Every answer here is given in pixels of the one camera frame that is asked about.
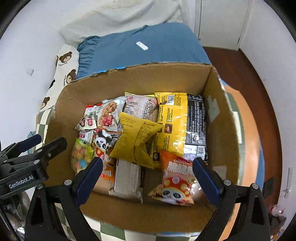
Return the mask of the bear print pillow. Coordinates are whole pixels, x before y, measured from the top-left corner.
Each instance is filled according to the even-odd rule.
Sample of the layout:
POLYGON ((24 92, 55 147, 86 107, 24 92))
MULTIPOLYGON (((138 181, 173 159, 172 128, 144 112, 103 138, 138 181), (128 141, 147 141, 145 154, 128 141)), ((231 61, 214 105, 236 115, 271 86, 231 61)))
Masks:
POLYGON ((40 112, 56 104, 64 87, 76 79, 78 67, 79 52, 71 45, 63 45, 57 55, 55 74, 41 105, 40 112))

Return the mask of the white door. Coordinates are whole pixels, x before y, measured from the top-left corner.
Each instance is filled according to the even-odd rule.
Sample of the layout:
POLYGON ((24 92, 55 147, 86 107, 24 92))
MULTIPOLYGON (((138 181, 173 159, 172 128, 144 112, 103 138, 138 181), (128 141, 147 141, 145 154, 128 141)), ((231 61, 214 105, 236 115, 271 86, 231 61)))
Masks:
POLYGON ((238 50, 252 1, 196 1, 195 35, 203 47, 238 50))

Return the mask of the wall power socket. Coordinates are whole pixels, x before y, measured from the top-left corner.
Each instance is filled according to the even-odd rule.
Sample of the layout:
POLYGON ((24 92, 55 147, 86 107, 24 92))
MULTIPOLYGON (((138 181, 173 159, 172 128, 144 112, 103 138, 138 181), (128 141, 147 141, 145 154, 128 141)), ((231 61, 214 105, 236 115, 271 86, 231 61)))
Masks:
POLYGON ((292 183, 292 176, 293 176, 293 168, 289 167, 288 168, 288 175, 287 175, 287 185, 286 185, 286 189, 285 189, 285 195, 284 198, 288 198, 288 195, 290 193, 291 190, 291 183, 292 183))

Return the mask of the orange panda snack bag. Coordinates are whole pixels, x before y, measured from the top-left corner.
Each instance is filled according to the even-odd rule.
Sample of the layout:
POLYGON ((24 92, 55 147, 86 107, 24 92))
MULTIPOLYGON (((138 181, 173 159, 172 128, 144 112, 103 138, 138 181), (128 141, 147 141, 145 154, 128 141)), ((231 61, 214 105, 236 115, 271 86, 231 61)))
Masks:
POLYGON ((149 193, 149 197, 173 205, 194 205, 194 197, 200 193, 201 186, 193 173, 193 162, 164 150, 159 155, 162 183, 149 193))

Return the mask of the white oat cookie packet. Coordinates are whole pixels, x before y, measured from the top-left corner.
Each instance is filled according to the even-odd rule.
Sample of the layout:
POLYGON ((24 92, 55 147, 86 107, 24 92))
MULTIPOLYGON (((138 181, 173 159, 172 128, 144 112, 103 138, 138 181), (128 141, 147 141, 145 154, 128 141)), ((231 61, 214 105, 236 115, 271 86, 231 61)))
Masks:
POLYGON ((115 99, 104 100, 95 106, 97 127, 109 132, 117 132, 119 125, 119 114, 125 105, 125 97, 119 96, 115 99))

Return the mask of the yellow black noodle packet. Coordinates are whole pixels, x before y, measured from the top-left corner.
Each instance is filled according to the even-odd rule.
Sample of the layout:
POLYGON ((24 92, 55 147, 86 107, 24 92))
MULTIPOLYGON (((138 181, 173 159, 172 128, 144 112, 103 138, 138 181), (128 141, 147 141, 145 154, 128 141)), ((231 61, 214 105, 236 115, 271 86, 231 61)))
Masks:
POLYGON ((184 92, 156 92, 159 104, 157 123, 163 128, 152 141, 151 158, 160 163, 165 150, 188 161, 207 160, 206 110, 201 95, 184 92))

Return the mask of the white quilt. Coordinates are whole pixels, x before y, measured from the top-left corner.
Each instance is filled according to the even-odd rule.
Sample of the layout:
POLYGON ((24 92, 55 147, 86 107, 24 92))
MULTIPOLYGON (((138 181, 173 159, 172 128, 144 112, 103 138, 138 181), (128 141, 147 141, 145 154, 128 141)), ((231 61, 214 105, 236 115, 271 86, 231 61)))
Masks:
POLYGON ((100 5, 60 28, 66 42, 77 47, 90 36, 103 37, 162 23, 190 25, 187 1, 113 1, 100 5))

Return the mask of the yellow snack bag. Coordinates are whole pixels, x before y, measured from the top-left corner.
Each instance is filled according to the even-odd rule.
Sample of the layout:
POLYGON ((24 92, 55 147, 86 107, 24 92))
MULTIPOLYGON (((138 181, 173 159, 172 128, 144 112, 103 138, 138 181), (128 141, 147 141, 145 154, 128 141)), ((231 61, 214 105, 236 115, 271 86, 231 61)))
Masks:
POLYGON ((154 164, 147 152, 146 142, 164 126, 126 113, 119 114, 119 121, 122 126, 121 136, 110 156, 153 169, 154 164))

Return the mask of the grey white wafer packet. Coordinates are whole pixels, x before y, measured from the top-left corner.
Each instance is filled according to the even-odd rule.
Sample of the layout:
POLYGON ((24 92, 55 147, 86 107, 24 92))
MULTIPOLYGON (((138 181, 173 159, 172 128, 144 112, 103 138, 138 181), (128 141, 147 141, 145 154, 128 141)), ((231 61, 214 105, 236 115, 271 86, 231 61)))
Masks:
POLYGON ((142 203, 141 166, 118 159, 115 168, 114 187, 108 194, 142 203))

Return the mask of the red white snack packet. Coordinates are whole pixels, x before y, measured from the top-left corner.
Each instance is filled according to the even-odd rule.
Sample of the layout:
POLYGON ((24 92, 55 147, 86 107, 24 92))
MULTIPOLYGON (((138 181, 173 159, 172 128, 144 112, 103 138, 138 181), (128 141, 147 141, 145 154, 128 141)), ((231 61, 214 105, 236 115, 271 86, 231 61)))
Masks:
POLYGON ((78 138, 85 144, 90 145, 93 138, 93 131, 97 128, 97 111, 102 104, 88 105, 84 111, 84 115, 75 126, 75 130, 79 132, 78 138))

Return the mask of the blue bed sheet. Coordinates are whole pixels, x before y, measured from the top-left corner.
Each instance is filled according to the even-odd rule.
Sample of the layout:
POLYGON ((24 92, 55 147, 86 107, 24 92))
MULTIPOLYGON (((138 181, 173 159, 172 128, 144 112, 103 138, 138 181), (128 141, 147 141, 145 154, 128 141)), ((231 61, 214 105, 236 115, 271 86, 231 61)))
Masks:
POLYGON ((104 37, 91 36, 79 44, 77 50, 78 79, 147 63, 211 63, 195 34, 181 23, 143 26, 104 37))

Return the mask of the brown cardboard box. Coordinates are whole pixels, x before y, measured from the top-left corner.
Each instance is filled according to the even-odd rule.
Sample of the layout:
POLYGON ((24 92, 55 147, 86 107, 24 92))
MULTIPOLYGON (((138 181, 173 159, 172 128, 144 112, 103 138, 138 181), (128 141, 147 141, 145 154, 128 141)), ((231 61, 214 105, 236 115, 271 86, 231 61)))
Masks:
MULTIPOLYGON (((122 96, 125 92, 145 95, 154 92, 185 92, 202 95, 208 113, 206 141, 211 167, 226 166, 226 177, 239 181, 240 153, 233 112, 216 69, 190 63, 156 63, 110 70, 68 84, 55 105, 46 142, 67 140, 67 149, 49 162, 47 186, 74 177, 70 156, 78 135, 75 126, 87 105, 122 96)), ((177 206, 145 197, 143 203, 91 193, 82 212, 123 230, 143 233, 200 232, 215 207, 203 197, 193 206, 177 206)))

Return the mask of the colourful candy bag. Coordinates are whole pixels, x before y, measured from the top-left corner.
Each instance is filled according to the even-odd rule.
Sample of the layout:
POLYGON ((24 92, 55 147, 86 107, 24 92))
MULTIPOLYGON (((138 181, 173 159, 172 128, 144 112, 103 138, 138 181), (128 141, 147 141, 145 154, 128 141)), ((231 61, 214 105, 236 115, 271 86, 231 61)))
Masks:
POLYGON ((94 155, 93 148, 85 144, 82 140, 76 138, 74 147, 71 152, 71 166, 77 175, 80 171, 85 170, 92 161, 94 155))

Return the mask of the white remote control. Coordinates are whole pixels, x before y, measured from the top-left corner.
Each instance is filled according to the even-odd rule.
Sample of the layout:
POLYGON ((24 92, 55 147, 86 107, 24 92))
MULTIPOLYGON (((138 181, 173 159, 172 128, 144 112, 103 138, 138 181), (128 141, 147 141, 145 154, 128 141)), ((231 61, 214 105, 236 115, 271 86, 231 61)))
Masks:
POLYGON ((141 41, 136 42, 136 45, 138 47, 140 47, 142 50, 147 51, 149 48, 148 46, 146 46, 144 43, 142 43, 141 41))

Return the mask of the pink white snack packet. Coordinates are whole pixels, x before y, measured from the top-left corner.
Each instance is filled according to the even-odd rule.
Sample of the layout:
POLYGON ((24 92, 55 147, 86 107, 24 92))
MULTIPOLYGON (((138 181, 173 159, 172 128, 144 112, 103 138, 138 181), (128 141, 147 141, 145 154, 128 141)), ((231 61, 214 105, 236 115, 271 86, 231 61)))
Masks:
POLYGON ((136 95, 125 93, 123 112, 135 118, 157 121, 159 105, 154 95, 136 95))

